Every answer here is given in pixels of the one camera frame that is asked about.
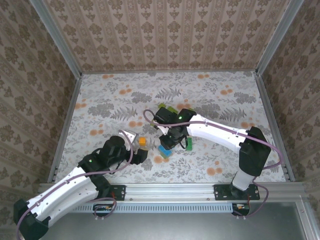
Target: metal base plate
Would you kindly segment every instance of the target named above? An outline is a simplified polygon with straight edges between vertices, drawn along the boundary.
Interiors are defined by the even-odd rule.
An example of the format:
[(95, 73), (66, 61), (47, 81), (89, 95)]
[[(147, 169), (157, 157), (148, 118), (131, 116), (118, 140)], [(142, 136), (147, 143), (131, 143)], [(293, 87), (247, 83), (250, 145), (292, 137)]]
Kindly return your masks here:
[(222, 201), (222, 200), (225, 200), (225, 201), (232, 201), (232, 200), (247, 201), (248, 195), (250, 197), (250, 200), (260, 200), (260, 194), (259, 194), (258, 187), (254, 184), (249, 185), (249, 187), (247, 189), (248, 195), (244, 195), (243, 197), (240, 197), (240, 198), (235, 198), (232, 195), (229, 186), (230, 186), (230, 184), (215, 184), (213, 186), (214, 197), (215, 197), (216, 201)]
[(124, 201), (126, 196), (126, 185), (111, 185), (108, 198), (114, 198), (117, 201)]

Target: table surface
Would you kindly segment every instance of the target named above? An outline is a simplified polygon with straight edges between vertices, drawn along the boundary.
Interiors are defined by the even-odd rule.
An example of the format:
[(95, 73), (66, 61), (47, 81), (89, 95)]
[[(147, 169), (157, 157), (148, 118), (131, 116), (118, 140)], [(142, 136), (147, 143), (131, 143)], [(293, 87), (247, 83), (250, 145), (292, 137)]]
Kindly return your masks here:
[[(256, 126), (274, 143), (253, 72), (162, 72), (90, 74), (82, 76), (56, 181), (82, 158), (101, 148), (118, 130), (147, 138), (147, 160), (114, 175), (111, 183), (216, 183), (231, 182), (239, 156), (214, 142), (193, 137), (192, 151), (180, 146), (167, 159), (160, 156), (161, 131), (143, 118), (144, 109), (156, 112), (164, 103), (176, 110), (192, 108), (215, 122), (250, 129)], [(279, 160), (271, 152), (267, 165)], [(264, 170), (258, 182), (284, 182), (282, 168)]]

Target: yellow block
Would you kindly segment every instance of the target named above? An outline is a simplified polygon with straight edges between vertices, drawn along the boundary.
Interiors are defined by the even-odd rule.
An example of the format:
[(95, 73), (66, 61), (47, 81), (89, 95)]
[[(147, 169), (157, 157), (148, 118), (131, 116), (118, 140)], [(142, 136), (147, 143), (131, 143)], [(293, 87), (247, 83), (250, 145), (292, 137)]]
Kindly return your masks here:
[(139, 137), (139, 145), (140, 146), (146, 146), (147, 145), (147, 139), (144, 136)]

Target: patterned wall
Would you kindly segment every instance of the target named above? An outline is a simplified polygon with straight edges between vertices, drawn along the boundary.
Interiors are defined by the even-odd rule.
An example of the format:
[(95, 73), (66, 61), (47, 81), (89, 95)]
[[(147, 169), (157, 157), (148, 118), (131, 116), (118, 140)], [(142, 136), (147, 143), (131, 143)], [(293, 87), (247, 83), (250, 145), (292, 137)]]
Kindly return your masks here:
[(83, 72), (253, 69), (290, 0), (45, 0)]
[(0, 1), (0, 239), (47, 180), (75, 78), (28, 0)]
[(320, 219), (320, 1), (305, 0), (263, 73), (298, 181)]

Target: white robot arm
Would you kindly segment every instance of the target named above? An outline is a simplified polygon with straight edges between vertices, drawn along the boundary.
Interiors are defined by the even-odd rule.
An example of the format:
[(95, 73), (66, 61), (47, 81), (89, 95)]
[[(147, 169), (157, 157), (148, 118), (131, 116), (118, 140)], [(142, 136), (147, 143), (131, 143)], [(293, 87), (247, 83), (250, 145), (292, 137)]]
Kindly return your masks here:
[[(136, 134), (126, 131), (123, 131), (123, 133), (128, 136), (131, 144), (136, 139)], [(123, 161), (129, 161), (130, 144), (125, 137), (122, 137), (110, 137), (102, 148), (86, 155), (77, 167), (51, 188), (28, 201), (20, 199), (14, 204), (13, 220), (16, 224), (21, 216), (36, 204), (36, 207), (23, 219), (19, 228), (25, 240), (40, 239), (56, 221), (81, 204), (97, 198), (113, 197), (117, 199), (113, 192), (116, 187), (111, 186), (103, 175), (85, 176), (85, 174), (108, 171), (113, 165), (118, 164), (119, 166)], [(137, 153), (133, 155), (131, 164), (143, 163), (147, 159), (147, 154), (148, 151), (138, 149)], [(69, 181), (70, 178), (78, 175), (83, 176)], [(63, 182), (66, 182), (66, 184), (56, 189), (43, 202), (40, 202), (43, 196), (52, 192)]]
[(172, 149), (187, 136), (193, 136), (213, 141), (232, 150), (236, 154), (239, 154), (239, 169), (231, 183), (231, 187), (233, 188), (232, 194), (235, 197), (243, 195), (252, 183), (252, 180), (261, 174), (271, 151), (269, 147), (261, 143), (211, 126), (209, 123), (266, 142), (266, 139), (259, 128), (252, 127), (250, 130), (245, 130), (225, 126), (209, 120), (189, 109), (182, 109), (176, 114), (161, 107), (155, 114), (153, 120), (159, 124), (167, 125), (190, 123), (181, 126), (158, 126), (163, 133), (163, 135), (160, 136), (160, 142), (166, 150)]

